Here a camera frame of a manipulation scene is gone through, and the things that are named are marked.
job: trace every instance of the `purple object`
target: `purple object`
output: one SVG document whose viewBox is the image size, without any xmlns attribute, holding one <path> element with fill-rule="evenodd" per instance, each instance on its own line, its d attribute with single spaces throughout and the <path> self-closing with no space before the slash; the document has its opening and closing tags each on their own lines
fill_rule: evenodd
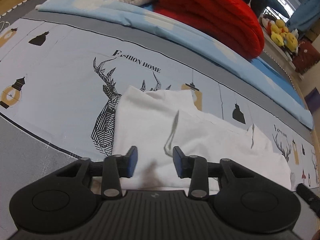
<svg viewBox="0 0 320 240">
<path fill-rule="evenodd" d="M 314 113 L 320 107 L 320 94 L 317 88 L 314 88 L 304 99 L 311 113 Z"/>
</svg>

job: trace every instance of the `window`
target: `window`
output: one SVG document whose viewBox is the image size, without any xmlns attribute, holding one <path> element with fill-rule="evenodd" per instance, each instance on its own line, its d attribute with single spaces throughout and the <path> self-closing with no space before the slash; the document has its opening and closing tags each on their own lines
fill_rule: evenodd
<svg viewBox="0 0 320 240">
<path fill-rule="evenodd" d="M 282 4 L 284 9 L 288 12 L 289 16 L 291 17 L 291 15 L 294 13 L 295 9 L 289 4 L 289 2 L 287 0 L 278 0 L 278 2 L 280 4 Z M 281 14 L 279 14 L 275 10 L 271 9 L 270 7 L 267 7 L 267 9 L 263 13 L 265 13 L 265 12 L 273 15 L 277 19 L 284 20 L 284 22 L 288 21 L 288 19 L 286 17 L 282 16 Z"/>
</svg>

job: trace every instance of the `gray fabric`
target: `gray fabric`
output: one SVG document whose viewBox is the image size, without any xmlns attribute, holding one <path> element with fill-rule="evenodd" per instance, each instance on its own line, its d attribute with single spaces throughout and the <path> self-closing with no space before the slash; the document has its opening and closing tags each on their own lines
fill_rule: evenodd
<svg viewBox="0 0 320 240">
<path fill-rule="evenodd" d="M 220 84 L 231 88 L 236 93 L 248 98 L 252 102 L 277 116 L 281 121 L 283 121 L 306 141 L 312 144 L 310 130 L 302 125 L 286 110 L 276 104 L 273 100 L 227 70 L 219 67 L 208 59 L 183 46 L 141 30 L 75 15 L 39 12 L 33 10 L 24 18 L 67 24 L 80 29 L 94 31 L 104 35 L 116 37 L 121 40 L 130 41 L 148 49 L 163 53 L 177 61 L 191 66 L 199 72 L 216 80 Z"/>
<path fill-rule="evenodd" d="M 10 24 L 14 23 L 19 18 L 23 17 L 26 13 L 30 12 L 35 8 L 36 5 L 42 4 L 47 0 L 28 0 L 27 2 L 22 3 L 13 9 L 10 13 L 7 13 L 5 16 L 0 18 L 0 21 L 9 22 Z"/>
<path fill-rule="evenodd" d="M 9 213 L 13 194 L 76 158 L 36 140 L 2 117 L 0 127 L 0 239 L 7 239 L 16 230 Z"/>
</svg>

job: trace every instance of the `blue curtain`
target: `blue curtain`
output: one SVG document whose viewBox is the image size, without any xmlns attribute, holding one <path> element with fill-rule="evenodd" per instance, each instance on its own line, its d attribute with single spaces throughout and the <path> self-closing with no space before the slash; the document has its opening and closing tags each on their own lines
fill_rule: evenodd
<svg viewBox="0 0 320 240">
<path fill-rule="evenodd" d="M 304 0 L 292 14 L 286 25 L 291 32 L 294 29 L 298 29 L 305 33 L 319 18 L 320 0 Z"/>
</svg>

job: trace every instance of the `light blue bed sheet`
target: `light blue bed sheet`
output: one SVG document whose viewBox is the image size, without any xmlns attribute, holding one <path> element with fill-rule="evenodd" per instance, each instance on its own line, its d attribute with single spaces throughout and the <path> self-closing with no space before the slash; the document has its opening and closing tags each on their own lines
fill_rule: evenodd
<svg viewBox="0 0 320 240">
<path fill-rule="evenodd" d="M 221 42 L 189 25 L 117 0 L 47 0 L 36 8 L 130 26 L 181 44 L 251 84 L 306 127 L 313 128 L 310 111 L 270 77 Z"/>
<path fill-rule="evenodd" d="M 274 70 L 267 62 L 265 62 L 262 58 L 257 57 L 254 58 L 251 63 L 262 73 L 267 75 L 269 78 L 273 80 L 279 87 L 281 87 L 284 91 L 286 91 L 294 100 L 296 100 L 301 106 L 304 106 L 304 103 L 296 90 L 292 87 L 291 84 L 287 82 L 287 80 L 281 76 L 276 70 Z"/>
</svg>

